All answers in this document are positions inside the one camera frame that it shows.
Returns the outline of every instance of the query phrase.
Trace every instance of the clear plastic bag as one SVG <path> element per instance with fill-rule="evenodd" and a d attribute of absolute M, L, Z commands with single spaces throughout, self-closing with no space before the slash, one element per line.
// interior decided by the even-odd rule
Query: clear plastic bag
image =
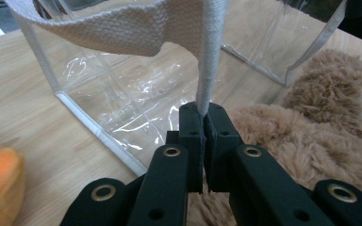
<path fill-rule="evenodd" d="M 40 3 L 46 10 L 41 15 L 69 21 L 151 0 Z M 332 5 L 326 13 L 315 12 L 321 4 Z M 342 5 L 231 0 L 212 102 L 226 109 L 278 103 L 293 68 L 314 54 L 341 20 Z M 178 130 L 178 107 L 195 100 L 198 60 L 173 43 L 154 57 L 93 51 L 15 16 L 57 97 L 130 169 L 143 174 L 166 131 Z"/>

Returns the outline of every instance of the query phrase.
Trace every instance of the light wood surface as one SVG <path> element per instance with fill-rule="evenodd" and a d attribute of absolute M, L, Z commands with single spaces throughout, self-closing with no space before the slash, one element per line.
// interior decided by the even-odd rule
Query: light wood surface
<path fill-rule="evenodd" d="M 362 40 L 341 31 L 337 31 L 324 48 L 362 58 Z M 127 63 L 132 68 L 140 60 Z M 251 77 L 257 79 L 250 80 L 249 89 L 240 89 L 239 93 L 216 89 L 217 103 L 235 107 L 242 98 L 247 105 L 279 103 L 285 92 L 278 90 L 274 83 L 263 83 L 262 79 L 268 78 L 255 75 L 248 67 L 229 63 L 226 67 L 228 73 L 251 73 Z M 230 79 L 229 82 L 241 81 Z M 251 100 L 249 95 L 259 89 L 275 92 Z M 110 177 L 128 183 L 136 177 L 53 95 L 20 31 L 0 37 L 0 142 L 18 149 L 26 161 L 25 203 L 14 223 L 16 226 L 59 225 L 70 203 L 89 182 Z"/>

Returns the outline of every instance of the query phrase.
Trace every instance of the white fabric strap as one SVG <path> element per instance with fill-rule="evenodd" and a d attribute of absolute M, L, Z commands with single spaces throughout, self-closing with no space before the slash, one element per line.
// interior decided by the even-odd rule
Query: white fabric strap
<path fill-rule="evenodd" d="M 158 0 L 149 5 L 112 8 L 66 22 L 44 20 L 32 0 L 7 0 L 7 3 L 19 16 L 86 48 L 152 57 L 164 42 L 170 41 L 199 56 L 202 0 Z"/>
<path fill-rule="evenodd" d="M 203 116 L 208 111 L 211 91 L 216 79 L 227 4 L 227 0 L 205 0 L 204 2 L 204 26 L 196 94 L 197 108 Z"/>
<path fill-rule="evenodd" d="M 196 102 L 199 112 L 206 114 L 217 72 L 227 0 L 157 0 L 65 22 L 44 20 L 32 0 L 7 3 L 17 16 L 94 50 L 152 57 L 166 41 L 185 47 L 200 59 Z"/>

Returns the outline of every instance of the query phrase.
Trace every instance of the metal grommet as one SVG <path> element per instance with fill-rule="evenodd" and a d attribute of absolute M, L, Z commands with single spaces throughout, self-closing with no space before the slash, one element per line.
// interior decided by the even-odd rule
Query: metal grommet
<path fill-rule="evenodd" d="M 354 193 L 344 186 L 331 184 L 328 186 L 328 192 L 342 202 L 357 202 L 357 197 Z"/>
<path fill-rule="evenodd" d="M 105 194 L 101 195 L 99 194 L 99 191 L 102 191 L 102 189 L 108 189 L 108 192 L 106 192 Z M 97 202 L 102 202 L 102 201 L 106 201 L 108 199 L 110 199 L 111 197 L 114 196 L 114 194 L 116 193 L 116 187 L 114 187 L 113 185 L 102 185 L 102 186 L 98 186 L 96 187 L 90 194 L 90 197 Z"/>
<path fill-rule="evenodd" d="M 261 151 L 253 147 L 246 148 L 244 152 L 251 157 L 260 157 L 261 155 Z"/>
<path fill-rule="evenodd" d="M 176 157 L 181 153 L 181 151 L 177 148 L 167 148 L 163 151 L 163 154 L 168 156 L 168 157 Z"/>

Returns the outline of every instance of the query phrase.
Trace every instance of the wooden table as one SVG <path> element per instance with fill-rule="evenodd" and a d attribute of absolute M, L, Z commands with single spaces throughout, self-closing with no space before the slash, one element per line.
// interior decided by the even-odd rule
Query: wooden table
<path fill-rule="evenodd" d="M 324 48 L 362 57 L 362 40 L 341 31 Z M 0 142 L 25 156 L 25 202 L 14 225 L 59 225 L 89 182 L 136 177 L 53 95 L 20 31 L 0 37 Z"/>

